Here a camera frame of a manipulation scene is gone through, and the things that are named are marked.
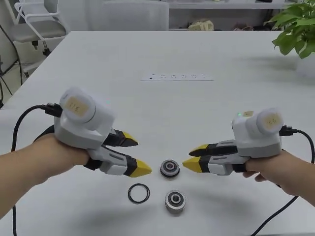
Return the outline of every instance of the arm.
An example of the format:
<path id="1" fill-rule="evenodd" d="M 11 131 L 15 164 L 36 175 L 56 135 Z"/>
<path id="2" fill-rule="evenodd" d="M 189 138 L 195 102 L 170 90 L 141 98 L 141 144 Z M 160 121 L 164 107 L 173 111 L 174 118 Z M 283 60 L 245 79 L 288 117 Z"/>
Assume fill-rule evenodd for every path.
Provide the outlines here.
<path id="1" fill-rule="evenodd" d="M 290 195 L 301 196 L 315 206 L 315 165 L 282 151 L 271 158 L 251 159 L 246 163 L 244 177 L 259 173 L 255 180 L 269 180 Z"/>
<path id="2" fill-rule="evenodd" d="M 0 156 L 0 219 L 32 187 L 87 161 L 86 151 L 60 143 L 53 134 Z"/>

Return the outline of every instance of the handwritten label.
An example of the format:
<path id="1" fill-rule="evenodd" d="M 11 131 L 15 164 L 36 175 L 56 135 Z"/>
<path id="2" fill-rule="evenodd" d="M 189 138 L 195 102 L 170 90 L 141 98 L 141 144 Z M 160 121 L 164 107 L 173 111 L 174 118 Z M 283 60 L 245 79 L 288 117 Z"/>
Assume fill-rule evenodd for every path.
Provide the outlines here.
<path id="1" fill-rule="evenodd" d="M 263 124 L 266 129 L 272 129 L 274 126 L 281 123 L 281 118 L 278 113 L 269 114 L 263 119 Z"/>
<path id="2" fill-rule="evenodd" d="M 67 103 L 65 104 L 65 108 L 67 108 L 69 111 L 73 112 L 77 116 L 82 117 L 89 109 L 89 106 L 80 102 L 75 97 L 70 97 Z"/>
<path id="3" fill-rule="evenodd" d="M 252 117 L 253 114 L 254 114 L 253 111 L 247 111 L 247 112 L 244 112 L 244 113 L 243 113 L 243 116 L 244 116 L 244 117 Z"/>

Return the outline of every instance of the forearm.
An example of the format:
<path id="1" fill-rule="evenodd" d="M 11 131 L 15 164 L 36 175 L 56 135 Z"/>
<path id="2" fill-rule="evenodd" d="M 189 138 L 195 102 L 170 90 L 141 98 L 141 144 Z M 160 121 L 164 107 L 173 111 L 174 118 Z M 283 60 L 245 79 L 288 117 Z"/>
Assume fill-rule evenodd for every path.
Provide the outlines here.
<path id="1" fill-rule="evenodd" d="M 36 161 L 38 150 L 28 146 L 0 156 L 0 219 L 33 186 L 45 181 L 43 169 Z"/>
<path id="2" fill-rule="evenodd" d="M 306 163 L 300 172 L 299 180 L 296 184 L 296 192 L 315 206 L 315 165 Z"/>

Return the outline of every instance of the cable connector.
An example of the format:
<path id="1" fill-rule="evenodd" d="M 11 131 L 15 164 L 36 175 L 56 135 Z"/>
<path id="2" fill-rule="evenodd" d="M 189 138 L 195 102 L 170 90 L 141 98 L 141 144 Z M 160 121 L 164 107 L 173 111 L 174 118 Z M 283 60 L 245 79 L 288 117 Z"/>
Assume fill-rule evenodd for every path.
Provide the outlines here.
<path id="1" fill-rule="evenodd" d="M 54 117 L 61 117 L 61 114 L 63 112 L 63 109 L 61 106 L 57 103 L 47 103 L 47 105 L 44 105 L 44 111 L 46 114 L 49 114 Z"/>
<path id="2" fill-rule="evenodd" d="M 287 125 L 282 126 L 281 130 L 279 131 L 279 135 L 281 137 L 292 136 L 293 134 L 296 134 L 296 133 L 297 133 L 296 129 L 293 129 L 292 126 L 287 126 Z"/>

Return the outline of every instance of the table surface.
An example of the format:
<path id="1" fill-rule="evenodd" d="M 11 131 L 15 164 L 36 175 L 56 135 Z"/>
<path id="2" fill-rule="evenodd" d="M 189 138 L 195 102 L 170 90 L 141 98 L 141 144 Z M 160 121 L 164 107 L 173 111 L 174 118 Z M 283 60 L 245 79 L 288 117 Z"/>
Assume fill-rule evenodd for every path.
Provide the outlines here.
<path id="1" fill-rule="evenodd" d="M 279 107 L 286 124 L 315 137 L 315 81 L 295 74 L 297 56 L 286 57 L 271 41 L 277 32 L 72 32 L 14 94 L 0 112 L 0 152 L 10 150 L 18 116 L 28 107 L 58 102 L 70 86 L 110 104 L 114 128 L 131 133 L 137 147 L 117 148 L 149 164 L 153 173 L 137 179 L 108 176 L 77 167 L 35 187 L 17 204 L 22 236 L 250 235 L 290 196 L 275 185 L 241 174 L 218 177 L 181 168 L 172 181 L 159 173 L 163 160 L 181 163 L 204 143 L 233 138 L 231 120 L 244 110 Z M 148 73 L 207 73 L 214 81 L 143 82 Z M 53 119 L 29 114 L 18 148 L 30 144 Z M 310 160 L 307 140 L 283 139 L 283 147 Z M 127 198 L 137 182 L 151 196 L 141 205 Z M 188 198 L 184 213 L 170 215 L 165 194 Z M 262 234 L 315 233 L 315 209 L 303 199 L 271 221 Z M 11 235 L 11 213 L 0 221 Z"/>

